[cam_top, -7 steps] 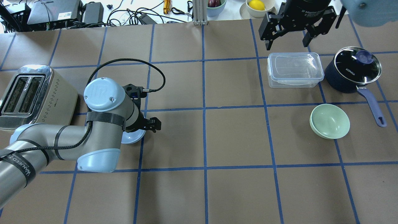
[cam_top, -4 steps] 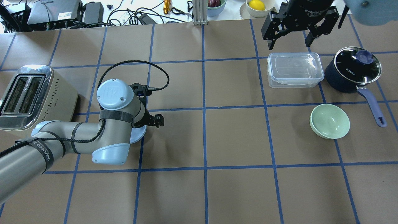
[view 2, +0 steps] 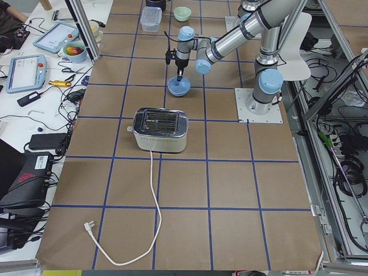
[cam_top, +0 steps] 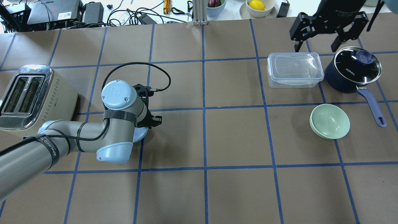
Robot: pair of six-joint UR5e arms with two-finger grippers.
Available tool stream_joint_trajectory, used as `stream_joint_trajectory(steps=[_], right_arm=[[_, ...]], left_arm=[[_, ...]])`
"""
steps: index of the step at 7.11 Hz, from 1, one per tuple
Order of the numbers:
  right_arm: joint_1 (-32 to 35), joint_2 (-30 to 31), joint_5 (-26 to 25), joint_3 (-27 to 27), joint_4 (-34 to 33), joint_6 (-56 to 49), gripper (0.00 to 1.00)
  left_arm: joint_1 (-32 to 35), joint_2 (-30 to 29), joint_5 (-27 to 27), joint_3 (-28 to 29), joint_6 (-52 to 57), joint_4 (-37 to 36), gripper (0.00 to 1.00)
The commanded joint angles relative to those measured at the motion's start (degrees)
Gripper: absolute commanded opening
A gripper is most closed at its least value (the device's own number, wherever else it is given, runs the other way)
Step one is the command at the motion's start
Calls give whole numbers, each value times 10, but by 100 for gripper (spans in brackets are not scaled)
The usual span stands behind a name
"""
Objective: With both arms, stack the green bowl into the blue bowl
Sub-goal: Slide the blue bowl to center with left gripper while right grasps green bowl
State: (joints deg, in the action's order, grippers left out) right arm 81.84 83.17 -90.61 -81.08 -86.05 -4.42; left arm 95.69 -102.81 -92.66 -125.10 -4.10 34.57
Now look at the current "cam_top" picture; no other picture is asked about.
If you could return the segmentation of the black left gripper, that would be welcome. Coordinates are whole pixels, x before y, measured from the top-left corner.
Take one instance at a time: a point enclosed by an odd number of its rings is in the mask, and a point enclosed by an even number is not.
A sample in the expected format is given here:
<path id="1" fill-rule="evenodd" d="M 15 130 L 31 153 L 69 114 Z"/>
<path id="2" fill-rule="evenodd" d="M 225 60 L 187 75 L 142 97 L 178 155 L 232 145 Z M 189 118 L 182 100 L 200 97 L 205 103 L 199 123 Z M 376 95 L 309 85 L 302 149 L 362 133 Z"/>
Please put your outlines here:
<path id="1" fill-rule="evenodd" d="M 154 116 L 148 110 L 145 117 L 137 123 L 137 128 L 147 127 L 152 129 L 152 127 L 157 127 L 162 124 L 162 116 Z"/>

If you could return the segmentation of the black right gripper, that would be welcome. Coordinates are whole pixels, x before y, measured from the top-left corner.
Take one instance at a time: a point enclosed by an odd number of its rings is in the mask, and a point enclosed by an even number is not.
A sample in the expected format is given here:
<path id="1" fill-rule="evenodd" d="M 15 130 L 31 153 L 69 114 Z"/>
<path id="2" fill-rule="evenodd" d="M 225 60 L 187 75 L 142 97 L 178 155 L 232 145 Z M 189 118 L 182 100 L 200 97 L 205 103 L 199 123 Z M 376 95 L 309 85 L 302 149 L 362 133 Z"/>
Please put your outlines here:
<path id="1" fill-rule="evenodd" d="M 337 37 L 331 44 L 331 51 L 336 52 L 340 45 L 348 40 L 356 40 L 368 23 L 364 11 L 343 11 L 338 9 L 317 11 L 313 16 L 300 12 L 294 20 L 289 34 L 295 42 L 297 53 L 304 41 L 318 34 L 334 34 Z"/>

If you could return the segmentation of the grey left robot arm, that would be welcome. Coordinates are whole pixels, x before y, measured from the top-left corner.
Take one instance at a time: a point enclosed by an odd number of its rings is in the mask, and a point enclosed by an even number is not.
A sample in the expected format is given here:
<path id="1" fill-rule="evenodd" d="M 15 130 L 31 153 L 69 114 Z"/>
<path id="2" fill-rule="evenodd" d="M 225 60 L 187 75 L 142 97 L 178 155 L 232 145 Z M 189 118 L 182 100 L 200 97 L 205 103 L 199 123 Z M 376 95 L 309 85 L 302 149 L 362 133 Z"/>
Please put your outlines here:
<path id="1" fill-rule="evenodd" d="M 123 80 L 111 81 L 101 91 L 105 106 L 102 122 L 48 121 L 37 134 L 2 150 L 1 200 L 71 152 L 93 152 L 102 162 L 128 162 L 133 144 L 148 129 L 162 123 L 162 117 L 153 116 L 148 109 L 148 97 L 158 91 L 149 86 L 131 86 Z"/>

